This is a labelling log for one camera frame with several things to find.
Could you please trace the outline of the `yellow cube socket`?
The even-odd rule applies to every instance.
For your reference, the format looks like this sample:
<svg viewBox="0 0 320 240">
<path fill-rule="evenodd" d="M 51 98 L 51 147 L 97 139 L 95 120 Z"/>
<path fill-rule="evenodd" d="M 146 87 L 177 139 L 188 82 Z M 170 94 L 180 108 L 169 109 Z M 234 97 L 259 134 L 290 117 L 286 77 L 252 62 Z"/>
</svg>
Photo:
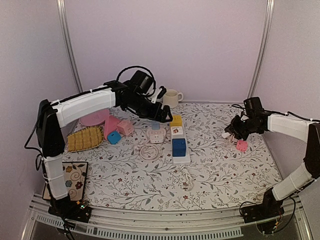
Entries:
<svg viewBox="0 0 320 240">
<path fill-rule="evenodd" d="M 170 122 L 170 127 L 181 127 L 183 125 L 183 120 L 181 115 L 173 115 L 173 119 Z"/>
</svg>

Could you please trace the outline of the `small pink plug adapter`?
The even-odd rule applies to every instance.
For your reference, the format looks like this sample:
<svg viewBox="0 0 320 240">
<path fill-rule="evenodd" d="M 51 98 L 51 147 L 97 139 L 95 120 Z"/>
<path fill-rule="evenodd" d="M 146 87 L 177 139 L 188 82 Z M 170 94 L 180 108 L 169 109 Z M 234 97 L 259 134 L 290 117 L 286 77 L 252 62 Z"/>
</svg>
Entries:
<svg viewBox="0 0 320 240">
<path fill-rule="evenodd" d="M 236 149 L 240 152 L 243 152 L 243 153 L 247 151 L 248 146 L 249 146 L 249 144 L 245 140 L 238 140 L 236 143 Z"/>
</svg>

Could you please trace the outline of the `dark blue cube socket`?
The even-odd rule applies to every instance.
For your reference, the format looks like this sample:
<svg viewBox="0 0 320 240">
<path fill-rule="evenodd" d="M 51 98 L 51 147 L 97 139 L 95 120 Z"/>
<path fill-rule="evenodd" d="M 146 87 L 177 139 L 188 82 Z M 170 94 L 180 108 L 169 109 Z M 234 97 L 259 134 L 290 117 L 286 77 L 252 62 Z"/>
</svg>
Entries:
<svg viewBox="0 0 320 240">
<path fill-rule="evenodd" d="M 185 157 L 187 151 L 185 138 L 173 138 L 172 141 L 172 156 L 173 157 Z"/>
</svg>

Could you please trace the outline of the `white cartoon cube socket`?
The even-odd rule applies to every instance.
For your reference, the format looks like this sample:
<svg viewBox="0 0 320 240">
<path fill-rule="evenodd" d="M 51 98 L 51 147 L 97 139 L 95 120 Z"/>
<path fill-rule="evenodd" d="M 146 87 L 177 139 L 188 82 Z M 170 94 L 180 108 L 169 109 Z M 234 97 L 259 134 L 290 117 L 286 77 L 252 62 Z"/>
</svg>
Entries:
<svg viewBox="0 0 320 240">
<path fill-rule="evenodd" d="M 182 126 L 170 127 L 170 136 L 172 139 L 183 139 L 185 137 L 184 128 Z"/>
</svg>

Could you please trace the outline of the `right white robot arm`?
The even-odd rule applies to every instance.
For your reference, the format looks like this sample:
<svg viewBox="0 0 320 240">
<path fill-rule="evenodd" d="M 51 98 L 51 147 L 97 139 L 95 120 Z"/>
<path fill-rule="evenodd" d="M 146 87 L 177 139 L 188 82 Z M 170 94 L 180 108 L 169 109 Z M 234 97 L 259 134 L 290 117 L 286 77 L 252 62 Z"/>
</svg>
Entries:
<svg viewBox="0 0 320 240">
<path fill-rule="evenodd" d="M 262 207 L 271 210 L 300 192 L 320 176 L 320 122 L 312 118 L 262 111 L 242 119 L 236 115 L 222 133 L 223 138 L 246 140 L 265 133 L 283 180 L 264 193 Z"/>
</svg>

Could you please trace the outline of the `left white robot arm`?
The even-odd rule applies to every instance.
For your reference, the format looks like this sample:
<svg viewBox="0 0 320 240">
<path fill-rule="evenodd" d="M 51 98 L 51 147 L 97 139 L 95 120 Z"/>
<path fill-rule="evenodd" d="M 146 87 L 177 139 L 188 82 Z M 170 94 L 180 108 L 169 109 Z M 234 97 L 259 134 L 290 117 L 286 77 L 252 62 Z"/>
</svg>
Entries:
<svg viewBox="0 0 320 240">
<path fill-rule="evenodd" d="M 151 96 L 145 96 L 123 83 L 110 81 L 62 100 L 43 100 L 39 106 L 36 135 L 51 198 L 56 201 L 70 199 L 62 165 L 66 145 L 63 129 L 66 126 L 89 114 L 117 107 L 141 119 L 170 122 L 173 119 L 170 107 L 159 102 L 166 91 L 161 86 Z"/>
</svg>

